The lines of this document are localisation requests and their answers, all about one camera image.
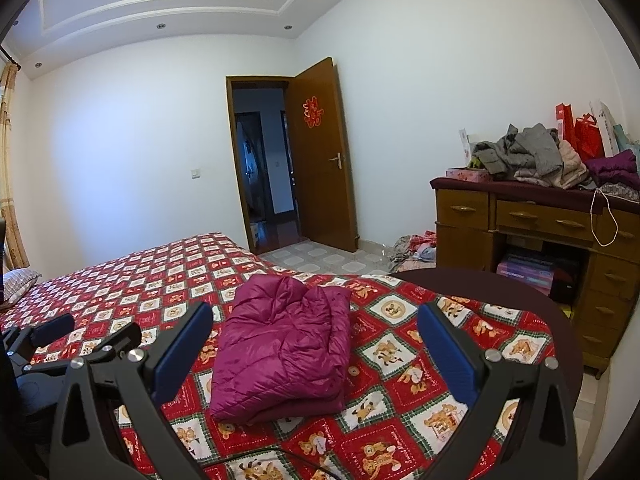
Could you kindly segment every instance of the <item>pile of clothes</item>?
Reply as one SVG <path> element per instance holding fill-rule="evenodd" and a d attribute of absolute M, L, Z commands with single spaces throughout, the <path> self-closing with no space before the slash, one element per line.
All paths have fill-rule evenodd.
<path fill-rule="evenodd" d="M 398 238 L 389 255 L 390 272 L 435 267 L 436 233 L 407 235 Z"/>
<path fill-rule="evenodd" d="M 519 132 L 511 124 L 497 142 L 478 142 L 473 156 L 495 180 L 561 189 L 597 188 L 604 194 L 640 202 L 636 155 L 631 146 L 624 148 L 614 156 L 581 160 L 567 140 L 559 139 L 555 128 L 536 124 Z"/>

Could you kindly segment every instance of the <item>open door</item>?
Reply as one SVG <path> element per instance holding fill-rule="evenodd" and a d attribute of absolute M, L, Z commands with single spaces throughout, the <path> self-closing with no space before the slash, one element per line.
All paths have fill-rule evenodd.
<path fill-rule="evenodd" d="M 354 252 L 351 165 L 334 61 L 328 57 L 291 79 L 285 105 L 302 235 Z"/>

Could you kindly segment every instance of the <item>red checkered bedspread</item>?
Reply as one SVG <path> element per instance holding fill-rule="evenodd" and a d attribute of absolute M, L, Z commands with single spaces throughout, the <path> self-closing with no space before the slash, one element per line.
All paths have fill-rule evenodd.
<path fill-rule="evenodd" d="M 252 274 L 267 272 L 353 291 L 353 351 L 348 405 L 342 413 L 253 426 L 218 424 L 210 418 L 211 367 L 236 287 Z M 438 300 L 450 321 L 483 348 L 500 349 L 527 363 L 554 354 L 548 327 L 529 312 L 444 298 L 389 276 L 300 274 L 260 260 L 219 233 L 133 253 L 37 285 L 0 317 L 0 324 L 37 324 L 71 312 L 76 330 L 39 349 L 33 360 L 52 361 L 89 353 L 101 338 L 130 321 L 142 328 L 142 346 L 149 345 L 176 323 L 191 300 L 209 302 L 215 324 L 177 397 L 162 411 L 207 475 L 219 480 L 325 479 L 321 471 L 289 455 L 260 452 L 267 446 L 301 454 L 346 479 L 418 478 L 466 412 L 447 391 L 418 334 L 415 313 L 425 301 Z M 505 404 L 473 478 L 494 463 L 516 405 L 515 400 Z M 121 407 L 117 416 L 137 467 L 155 478 L 126 409 Z M 213 465 L 254 449 L 243 460 Z"/>

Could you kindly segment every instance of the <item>ceiling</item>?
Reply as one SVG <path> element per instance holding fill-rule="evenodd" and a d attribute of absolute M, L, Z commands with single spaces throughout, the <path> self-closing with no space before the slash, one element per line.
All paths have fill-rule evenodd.
<path fill-rule="evenodd" d="M 31 0 L 6 38 L 35 78 L 127 43 L 185 34 L 296 38 L 340 0 Z M 159 23 L 166 24 L 158 29 Z"/>

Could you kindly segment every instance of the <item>purple jacket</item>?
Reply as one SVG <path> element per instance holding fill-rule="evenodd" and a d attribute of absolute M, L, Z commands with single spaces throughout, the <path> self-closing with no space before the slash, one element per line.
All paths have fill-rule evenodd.
<path fill-rule="evenodd" d="M 592 158 L 585 165 L 598 186 L 607 182 L 626 184 L 640 191 L 640 176 L 636 156 L 631 150 L 625 150 L 614 156 Z"/>
<path fill-rule="evenodd" d="M 245 424 L 343 410 L 350 297 L 288 276 L 241 285 L 213 365 L 212 417 Z"/>

